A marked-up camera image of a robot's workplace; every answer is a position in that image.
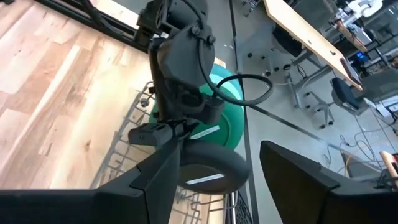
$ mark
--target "gray floor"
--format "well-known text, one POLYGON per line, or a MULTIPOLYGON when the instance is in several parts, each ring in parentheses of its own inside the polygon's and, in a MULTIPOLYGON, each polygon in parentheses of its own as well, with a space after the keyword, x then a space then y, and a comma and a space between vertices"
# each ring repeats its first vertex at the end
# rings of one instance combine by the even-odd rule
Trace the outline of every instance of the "gray floor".
MULTIPOLYGON (((146 0, 117 0, 118 3, 139 12, 146 4, 146 0)), ((228 0, 212 0, 208 1, 209 17, 208 23, 213 28, 213 34, 217 38, 216 41, 216 56, 224 60, 227 68, 235 71, 234 50, 232 42, 231 19, 229 13, 228 0)), ((237 28, 237 36, 240 42, 244 42, 251 34, 258 29, 262 29, 271 22, 267 18, 264 6, 257 7, 249 17, 244 17, 248 8, 241 5, 240 0, 234 0, 234 11, 237 28)), ((260 59, 259 55, 263 54, 265 49, 273 48, 268 40, 260 40, 256 43, 256 48, 253 49, 255 57, 251 59, 244 59, 244 72, 261 74, 266 71, 264 61, 260 59)), ((274 59, 274 66, 281 67, 290 62, 291 56, 275 51, 271 55, 274 59)), ((315 71, 315 67, 308 62, 304 62, 302 67, 307 74, 315 71)), ((300 75, 295 69, 289 71, 295 78, 295 82, 300 80, 300 75)), ((323 100, 331 102, 331 85, 330 79, 334 74, 329 74, 324 78, 316 81, 312 85, 306 87, 303 93, 313 91, 318 94, 323 100)), ((272 116, 266 116, 262 113, 248 109, 248 130, 249 130, 249 145, 251 149, 251 158, 253 166, 254 185, 256 193, 257 210, 259 223, 282 223, 279 214, 272 200, 268 190, 266 181, 262 174, 261 164, 259 162, 260 142, 263 140, 270 140, 281 146, 304 155, 314 161, 319 162, 325 167, 337 172, 344 167, 344 162, 339 150, 330 148, 331 162, 325 159, 328 155, 327 145, 333 144, 340 146, 346 152, 354 154, 357 158, 364 161, 369 159, 359 150, 358 147, 348 147, 341 143, 341 137, 346 139, 346 142, 351 145, 354 144, 354 136, 361 131, 378 130, 374 132, 366 132, 364 135, 359 134, 358 139, 368 142, 375 155, 376 160, 380 160, 379 151, 385 150, 391 153, 398 149, 398 137, 392 132, 391 128, 384 128, 384 125, 379 121, 371 110, 366 111, 360 117, 355 118, 346 111, 337 106, 332 106, 331 110, 336 121, 335 124, 326 129, 319 130, 319 125, 322 121, 321 117, 311 117, 307 111, 295 109, 292 106, 292 97, 288 86, 285 84, 285 72, 279 71, 272 74, 271 79, 276 83, 273 95, 261 103, 259 107, 266 110, 272 116), (290 126, 281 123, 278 119, 283 119, 290 124, 302 128, 303 131, 297 131, 290 126)), ((258 97, 266 90, 266 86, 255 80, 244 81, 244 91, 246 99, 253 99, 258 97)), ((371 153, 366 147, 360 145, 363 151, 371 157, 371 153)), ((246 158, 246 151, 244 141, 242 140, 236 148, 236 152, 246 158)))

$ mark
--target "concrete floor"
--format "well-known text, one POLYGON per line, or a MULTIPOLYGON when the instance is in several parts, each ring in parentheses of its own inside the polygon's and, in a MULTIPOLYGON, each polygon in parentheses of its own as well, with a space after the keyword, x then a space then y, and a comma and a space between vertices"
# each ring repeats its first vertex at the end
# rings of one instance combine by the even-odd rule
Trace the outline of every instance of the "concrete floor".
MULTIPOLYGON (((147 0, 135 0, 134 2, 117 0, 116 2, 138 13, 145 6, 147 0)), ((249 17, 244 17, 243 14, 246 13, 248 8, 242 7, 240 0, 234 0, 233 2, 237 38, 240 42, 271 22, 266 16, 263 5, 258 6, 249 17)), ((215 44, 216 57, 225 61, 229 70, 235 71, 236 64, 228 0, 208 1, 208 7, 210 10, 208 23, 212 26, 213 35, 217 38, 215 44)), ((261 55, 264 49, 274 47, 268 41, 259 41, 257 46, 258 48, 254 49, 256 55, 261 55)), ((272 58, 274 59, 275 66, 281 67, 290 63, 292 56, 275 51, 272 54, 272 58)), ((308 62, 304 62, 301 66, 308 75, 315 71, 315 67, 308 62)), ((244 73, 261 74, 265 71, 266 66, 259 57, 253 57, 250 60, 247 58, 244 59, 244 73)), ((300 80, 301 76, 297 73, 296 69, 293 68, 289 72, 294 76, 294 82, 300 80)), ((310 86, 305 87, 302 93, 313 91, 324 101, 332 102, 330 80, 334 77, 334 74, 331 73, 310 86)), ((321 130, 318 127, 322 122, 322 117, 311 117, 306 111, 295 109, 292 106, 289 87, 288 85, 284 85, 286 83, 285 73, 283 71, 275 72, 272 74, 271 80, 278 85, 275 86, 272 96, 261 103, 259 107, 266 110, 272 116, 267 116, 248 108, 250 158, 246 157, 247 147, 245 149, 243 139, 236 148, 237 153, 252 162, 254 183, 251 184, 251 187, 248 187, 248 190, 254 192, 250 192, 251 194, 248 195, 254 195, 254 193, 256 195, 256 198, 252 198, 254 203, 249 202, 253 215, 258 216, 258 218, 254 217, 255 222, 262 224, 282 223, 262 173, 259 160, 261 141, 273 141, 287 149, 317 161, 335 172, 344 167, 344 162, 341 152, 333 148, 330 148, 331 162, 328 163, 326 161, 325 155, 328 155, 328 144, 341 146, 342 149, 353 153, 356 157, 364 161, 369 160, 358 150, 358 147, 348 147, 341 144, 341 136, 346 139, 346 142, 352 145, 355 142, 354 136, 357 133, 378 130, 365 133, 365 135, 359 134, 357 137, 357 139, 361 139, 371 145, 376 155, 376 160, 380 160, 379 151, 385 150, 395 153, 398 149, 398 137, 395 136, 391 128, 382 129, 386 125, 379 121, 371 110, 367 110, 364 114, 355 118, 345 110, 337 106, 332 106, 331 110, 336 120, 335 124, 321 130), (279 119, 300 127, 304 132, 281 123, 279 119)), ((244 80, 243 83, 246 99, 256 98, 266 91, 266 86, 255 80, 244 80)), ((362 147, 364 148, 364 152, 371 157, 371 153, 364 146, 362 147)))

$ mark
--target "white sticker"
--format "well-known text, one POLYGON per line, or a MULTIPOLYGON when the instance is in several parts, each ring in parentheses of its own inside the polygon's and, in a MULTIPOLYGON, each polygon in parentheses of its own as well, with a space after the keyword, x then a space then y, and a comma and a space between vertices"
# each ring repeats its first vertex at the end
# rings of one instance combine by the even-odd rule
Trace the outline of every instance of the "white sticker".
POLYGON ((209 128, 209 129, 206 129, 204 131, 201 131, 198 134, 194 134, 193 136, 191 136, 191 139, 198 139, 198 138, 201 138, 203 136, 206 136, 206 135, 211 134, 211 133, 213 133, 215 131, 218 131, 218 130, 220 130, 220 127, 217 125, 217 126, 214 126, 212 128, 209 128))
POLYGON ((202 177, 202 178, 195 179, 195 180, 189 180, 189 181, 186 181, 186 183, 188 185, 199 184, 199 183, 203 183, 203 182, 206 182, 206 181, 220 179, 220 178, 223 178, 223 177, 224 177, 223 174, 216 174, 216 175, 211 175, 211 176, 208 176, 208 177, 202 177))

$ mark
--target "white label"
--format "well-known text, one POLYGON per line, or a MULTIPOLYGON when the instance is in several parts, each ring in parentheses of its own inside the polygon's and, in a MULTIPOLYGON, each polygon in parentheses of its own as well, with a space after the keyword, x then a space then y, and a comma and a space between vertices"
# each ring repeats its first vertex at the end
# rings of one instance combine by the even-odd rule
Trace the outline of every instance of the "white label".
POLYGON ((217 125, 217 126, 214 126, 212 128, 209 128, 209 129, 206 129, 204 131, 201 131, 198 134, 194 134, 193 136, 191 136, 191 139, 198 139, 198 138, 201 138, 203 136, 206 136, 206 135, 211 134, 211 133, 213 133, 215 131, 218 131, 218 130, 220 130, 220 127, 217 125))
POLYGON ((223 178, 223 177, 224 177, 223 174, 216 174, 216 175, 211 175, 211 176, 208 176, 208 177, 202 177, 202 178, 195 179, 195 180, 189 180, 189 181, 186 181, 186 183, 188 185, 192 185, 192 184, 203 183, 203 182, 210 181, 210 180, 220 179, 220 178, 223 178))

